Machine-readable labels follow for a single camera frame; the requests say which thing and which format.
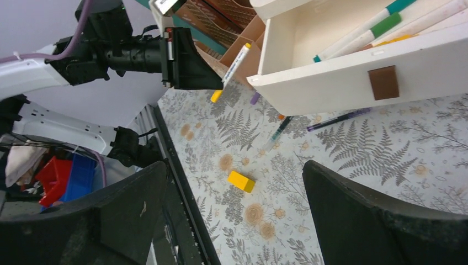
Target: floral tablecloth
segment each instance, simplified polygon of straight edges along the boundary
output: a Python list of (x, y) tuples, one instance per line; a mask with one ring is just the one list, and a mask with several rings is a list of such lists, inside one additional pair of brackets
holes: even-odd
[[(223, 264), (323, 264), (302, 182), (315, 160), (407, 202), (468, 214), (468, 96), (375, 108), (315, 133), (308, 125), (342, 113), (296, 116), (269, 152), (281, 121), (253, 92), (228, 86), (169, 90), (158, 105)], [(251, 194), (227, 182), (235, 170), (256, 181)]]

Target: white box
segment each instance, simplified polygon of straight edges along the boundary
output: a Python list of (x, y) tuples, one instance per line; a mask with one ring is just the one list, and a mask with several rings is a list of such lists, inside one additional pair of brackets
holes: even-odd
[[(450, 0), (417, 0), (406, 23)], [(314, 63), (326, 47), (393, 0), (251, 0), (266, 21), (249, 83), (286, 116), (374, 107), (468, 92), (468, 23)], [(396, 66), (400, 97), (375, 100), (368, 71)]]

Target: yellow cube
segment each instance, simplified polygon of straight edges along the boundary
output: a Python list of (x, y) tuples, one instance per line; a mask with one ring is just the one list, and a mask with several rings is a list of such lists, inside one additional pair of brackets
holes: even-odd
[(231, 171), (227, 181), (247, 193), (252, 192), (253, 186), (255, 185), (255, 181), (237, 173), (236, 171)]

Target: teal marker cap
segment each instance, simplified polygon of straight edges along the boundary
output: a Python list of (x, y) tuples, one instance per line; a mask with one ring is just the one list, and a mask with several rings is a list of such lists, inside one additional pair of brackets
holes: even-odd
[(370, 31), (377, 39), (378, 37), (382, 36), (384, 33), (389, 31), (394, 26), (398, 25), (401, 22), (401, 16), (399, 13), (395, 13), (386, 19), (382, 20), (379, 24), (373, 26)]
[(401, 12), (401, 10), (407, 8), (410, 4), (416, 2), (416, 0), (396, 0), (387, 6), (387, 10), (390, 15)]

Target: white wall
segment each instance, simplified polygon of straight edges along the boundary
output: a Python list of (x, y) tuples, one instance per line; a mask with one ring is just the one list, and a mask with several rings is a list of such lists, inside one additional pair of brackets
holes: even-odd
[[(79, 0), (1, 0), (0, 57), (13, 51), (32, 52), (73, 35), (78, 4)], [(124, 0), (124, 4), (134, 35), (155, 24), (151, 12), (136, 1)], [(109, 81), (47, 88), (27, 96), (51, 110), (91, 123), (127, 126), (145, 104), (157, 102), (165, 92), (160, 74), (128, 72), (121, 78), (109, 70), (109, 76)]]

